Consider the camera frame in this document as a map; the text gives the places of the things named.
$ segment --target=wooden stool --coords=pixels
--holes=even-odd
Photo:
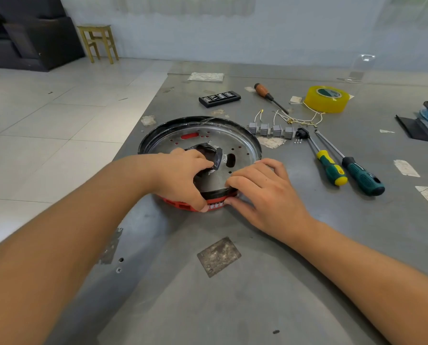
[[[115,58],[116,60],[120,60],[118,58],[118,53],[116,51],[115,47],[115,41],[113,40],[112,30],[110,29],[110,25],[92,25],[92,24],[85,24],[85,25],[79,25],[78,30],[80,31],[81,38],[83,39],[83,42],[85,43],[86,52],[88,53],[89,59],[91,59],[91,63],[94,63],[94,59],[92,57],[91,53],[91,46],[94,47],[94,50],[96,51],[96,56],[98,59],[100,59],[99,51],[97,49],[97,42],[103,42],[105,45],[105,50],[107,51],[108,60],[110,60],[110,64],[113,64],[112,54],[110,53],[110,48],[113,49],[115,52]],[[89,32],[89,39],[86,37],[85,32]],[[101,33],[101,36],[95,36],[93,33]]]

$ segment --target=forearm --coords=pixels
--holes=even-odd
[[[135,161],[107,165],[0,244],[0,344],[44,341],[121,220],[148,192],[145,168],[128,164]],[[2,332],[8,324],[11,331]]]
[[[392,344],[428,344],[428,276],[320,222],[295,248]]]

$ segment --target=hand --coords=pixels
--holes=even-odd
[[[214,163],[206,160],[197,150],[185,151],[181,148],[170,154],[151,155],[154,160],[150,175],[153,179],[151,192],[171,201],[182,201],[200,212],[208,209],[206,200],[193,183],[199,171],[211,168]]]
[[[225,185],[240,190],[255,208],[235,197],[228,197],[225,204],[238,210],[253,226],[291,247],[302,232],[317,222],[306,210],[279,161],[257,161],[234,172]]]

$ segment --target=gray table surface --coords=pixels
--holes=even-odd
[[[206,64],[203,70],[197,65],[196,71],[210,72],[207,69],[215,67]],[[154,115],[161,124],[182,116],[211,116],[213,110],[222,108],[231,120],[246,126],[264,109],[263,118],[271,124],[275,106],[244,87],[261,82],[287,106],[291,96],[303,97],[315,85],[312,75],[317,74],[309,68],[309,80],[269,75],[257,79],[246,76],[263,69],[235,76],[244,69],[229,67],[236,69],[225,70],[223,82],[187,81],[186,73],[168,75],[144,115]],[[396,114],[414,117],[428,100],[426,74],[397,73],[399,78],[407,77],[408,86],[378,82],[343,86],[330,73],[320,75],[327,82],[319,84],[355,95],[343,113],[324,115],[320,131],[345,155],[355,156],[376,174],[386,192],[369,198],[352,181],[339,189],[330,185],[306,142],[263,147],[263,157],[285,164],[315,218],[428,274],[428,202],[415,189],[416,185],[428,186],[428,143],[409,139],[394,120]],[[240,93],[242,99],[211,109],[198,102],[200,96],[228,90]],[[293,116],[310,116],[301,105],[293,108]],[[154,126],[139,122],[116,158],[136,154]],[[395,133],[380,133],[380,129]],[[396,159],[408,161],[421,177],[402,175],[393,165]],[[113,260],[93,268],[48,344],[387,343],[327,278],[232,208],[189,213],[146,196],[120,227]],[[208,278],[196,254],[226,236],[242,256]]]

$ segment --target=yellow tape roll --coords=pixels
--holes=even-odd
[[[349,101],[345,91],[329,86],[312,86],[305,97],[305,104],[324,113],[341,113]]]

